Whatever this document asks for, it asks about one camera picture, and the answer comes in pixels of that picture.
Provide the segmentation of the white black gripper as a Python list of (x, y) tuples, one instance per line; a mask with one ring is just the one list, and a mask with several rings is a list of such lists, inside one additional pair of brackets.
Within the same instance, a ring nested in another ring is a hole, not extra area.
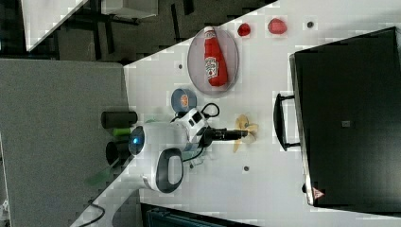
[(210, 115), (191, 109), (186, 114), (174, 118), (171, 123), (183, 128), (184, 137), (189, 148), (207, 148), (212, 141), (234, 141), (240, 140), (248, 135), (248, 131), (214, 129), (208, 124)]

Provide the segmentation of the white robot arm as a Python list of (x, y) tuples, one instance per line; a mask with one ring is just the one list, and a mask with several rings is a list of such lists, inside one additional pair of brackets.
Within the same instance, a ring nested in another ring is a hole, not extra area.
[(140, 177), (146, 188), (172, 193), (182, 183), (184, 163), (199, 158), (214, 141), (235, 141), (249, 134), (211, 128), (209, 117), (193, 108), (170, 122), (149, 122), (131, 131), (129, 151), (142, 160)]

